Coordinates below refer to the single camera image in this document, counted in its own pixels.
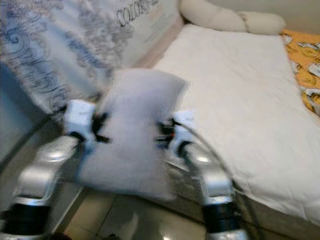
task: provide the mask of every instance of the white cloth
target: white cloth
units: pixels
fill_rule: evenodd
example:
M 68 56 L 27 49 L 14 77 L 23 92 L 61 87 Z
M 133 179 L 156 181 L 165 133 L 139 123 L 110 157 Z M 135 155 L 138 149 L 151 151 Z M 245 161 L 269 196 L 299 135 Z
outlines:
M 78 181 L 112 193 L 172 200 L 165 150 L 156 146 L 157 123 L 172 117 L 186 84 L 152 69 L 119 71 L 100 108 L 109 118 L 99 135 L 111 143 L 97 143 L 84 159 Z
M 280 36 L 186 25 L 154 68 L 189 82 L 180 109 L 250 198 L 320 224 L 320 120 Z

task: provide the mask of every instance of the wall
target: wall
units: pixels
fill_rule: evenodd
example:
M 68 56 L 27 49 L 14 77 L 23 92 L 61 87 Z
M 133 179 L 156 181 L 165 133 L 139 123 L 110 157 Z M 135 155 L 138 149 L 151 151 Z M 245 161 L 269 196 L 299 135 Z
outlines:
M 5 155 L 32 126 L 46 115 L 20 89 L 9 69 L 1 64 L 0 82 L 0 164 Z M 52 120 L 47 122 L 18 152 L 0 173 L 0 212 L 13 201 L 19 173 L 34 159 L 37 149 L 56 138 L 61 129 Z M 53 229 L 78 195 L 79 186 L 66 183 L 55 203 L 50 229 Z
M 236 11 L 268 12 L 282 16 L 287 28 L 320 34 L 320 0 L 207 0 Z

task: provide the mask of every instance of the floral patterned fabric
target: floral patterned fabric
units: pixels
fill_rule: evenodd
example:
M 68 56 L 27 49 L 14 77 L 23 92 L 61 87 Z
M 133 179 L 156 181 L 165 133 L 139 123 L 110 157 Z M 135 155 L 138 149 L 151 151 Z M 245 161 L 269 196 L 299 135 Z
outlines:
M 178 16 L 176 0 L 2 0 L 1 60 L 51 113 L 106 93 Z

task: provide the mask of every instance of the pillow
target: pillow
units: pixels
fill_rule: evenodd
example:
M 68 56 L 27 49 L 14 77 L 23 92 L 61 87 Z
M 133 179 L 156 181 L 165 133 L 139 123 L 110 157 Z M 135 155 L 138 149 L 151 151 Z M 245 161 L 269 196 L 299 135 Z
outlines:
M 155 139 L 157 123 L 172 117 L 186 82 L 151 69 L 122 70 L 116 78 L 100 107 L 110 117 L 98 134 L 111 143 L 97 143 L 77 179 L 102 191 L 172 199 L 165 150 Z

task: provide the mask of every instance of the bed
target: bed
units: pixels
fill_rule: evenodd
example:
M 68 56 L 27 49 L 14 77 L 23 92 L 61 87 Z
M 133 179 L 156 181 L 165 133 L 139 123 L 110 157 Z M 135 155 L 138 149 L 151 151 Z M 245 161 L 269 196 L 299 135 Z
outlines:
M 273 209 L 320 224 L 320 119 L 302 103 L 280 36 L 187 24 L 154 68 L 189 81 L 180 109 L 194 111 L 196 129 L 259 203 L 260 218 Z M 171 173 L 181 183 L 183 173 Z M 262 225 L 294 239 L 320 237 L 277 220 Z

